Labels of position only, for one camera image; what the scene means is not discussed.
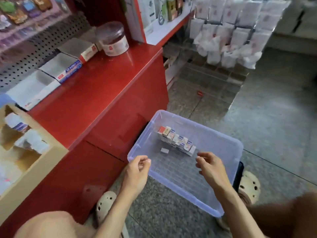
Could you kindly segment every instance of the pegboard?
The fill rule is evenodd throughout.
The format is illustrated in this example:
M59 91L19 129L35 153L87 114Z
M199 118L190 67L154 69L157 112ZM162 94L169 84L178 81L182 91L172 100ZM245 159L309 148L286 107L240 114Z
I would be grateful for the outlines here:
M5 93L35 71L43 59L61 44L89 28L91 27L85 15L79 12L30 38L28 42L34 45L34 51L26 53L21 60L0 70L0 94Z

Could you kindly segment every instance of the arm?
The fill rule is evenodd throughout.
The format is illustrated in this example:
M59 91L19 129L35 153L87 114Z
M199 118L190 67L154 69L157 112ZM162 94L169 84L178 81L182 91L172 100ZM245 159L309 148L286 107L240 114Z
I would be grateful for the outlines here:
M196 167L213 188L217 200L228 218L230 231L234 238L264 238L264 235L247 207L232 188L220 158L211 152L200 152Z
M146 184L150 166L151 160L147 156L137 156L129 164L120 192L94 238L120 236L129 208Z

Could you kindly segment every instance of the clear jar lid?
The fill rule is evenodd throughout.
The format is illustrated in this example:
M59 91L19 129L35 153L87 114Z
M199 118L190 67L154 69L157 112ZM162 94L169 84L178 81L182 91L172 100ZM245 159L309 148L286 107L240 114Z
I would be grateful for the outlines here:
M95 33L99 40L112 41L124 34L124 27L119 21L110 21L97 27Z

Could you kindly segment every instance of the granite floor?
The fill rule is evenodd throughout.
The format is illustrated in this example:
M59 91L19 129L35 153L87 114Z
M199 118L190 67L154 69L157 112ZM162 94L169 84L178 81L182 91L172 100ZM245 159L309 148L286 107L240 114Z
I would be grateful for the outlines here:
M317 91L310 83L316 63L266 49L229 109L226 98L197 95L199 84L189 81L199 74L180 72L168 111L239 139L245 169L261 183L258 203L287 200L317 188ZM230 237L209 214L150 177L126 224L131 237Z

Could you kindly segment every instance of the red cabinet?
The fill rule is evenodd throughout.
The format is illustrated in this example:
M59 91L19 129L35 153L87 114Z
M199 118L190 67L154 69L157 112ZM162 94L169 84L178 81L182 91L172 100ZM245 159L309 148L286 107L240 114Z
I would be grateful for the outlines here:
M119 176L125 163L82 141L69 152L0 227L1 237L13 237L33 216L64 210L84 223L89 211Z
M85 139L127 162L127 154L145 124L159 109L166 110L168 95L162 56L130 84Z

